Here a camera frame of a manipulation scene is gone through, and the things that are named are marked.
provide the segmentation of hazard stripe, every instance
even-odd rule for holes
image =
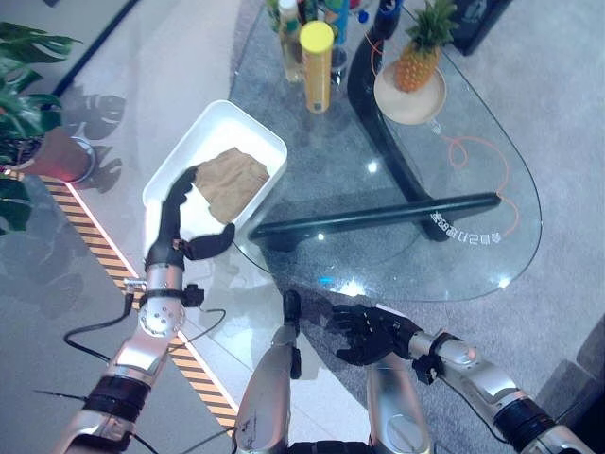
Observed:
[[[131,274],[118,254],[96,229],[95,224],[88,217],[83,207],[79,205],[65,183],[48,177],[41,178],[53,199],[63,210],[65,216],[67,216],[67,219],[69,219],[79,232],[82,240],[88,245],[91,253],[96,256],[116,286],[124,292],[126,286],[123,279],[131,277]],[[142,293],[135,292],[135,302],[138,302],[141,296],[143,296]],[[191,387],[198,394],[199,399],[206,405],[206,408],[213,414],[218,423],[224,428],[233,428],[236,418],[235,410],[213,379],[206,374],[187,346],[183,344],[182,340],[175,338],[170,342],[168,353],[184,377],[189,381]],[[232,430],[228,430],[226,433],[232,436],[232,432]]]

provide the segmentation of brown cloth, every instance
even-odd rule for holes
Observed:
[[[210,203],[210,213],[226,224],[242,212],[268,180],[267,167],[237,148],[198,166],[195,185]]]

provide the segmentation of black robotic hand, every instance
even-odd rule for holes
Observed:
[[[337,357],[356,366],[372,364],[390,352],[409,359],[409,340],[422,331],[410,319],[378,307],[341,305],[332,310],[334,323],[351,346],[338,350]]]

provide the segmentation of glass tabletop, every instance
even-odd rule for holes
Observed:
[[[384,64],[397,59],[412,22],[403,11],[385,43]],[[350,18],[349,61],[369,27]],[[431,239],[415,218],[338,232],[319,227],[289,251],[276,250],[271,241],[251,236],[275,222],[382,213],[393,206],[416,209],[418,203],[406,200],[393,178],[392,161],[377,152],[348,98],[346,81],[333,87],[326,113],[306,110],[303,85],[285,79],[278,37],[262,10],[230,99],[284,139],[287,167],[236,234],[240,251],[277,278],[387,300],[471,299],[507,286],[523,272],[542,230],[534,182],[498,121],[445,55],[440,70],[447,95],[435,119],[418,126],[387,120],[387,127],[432,198],[492,193],[497,206],[454,221],[439,210],[424,211],[423,223],[441,229],[446,239],[441,241]]]

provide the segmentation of blue bottle cap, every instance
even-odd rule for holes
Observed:
[[[370,14],[368,14],[368,12],[364,9],[359,11],[359,14],[357,14],[357,20],[359,21],[359,24],[365,24],[366,22],[368,22],[369,18]]]

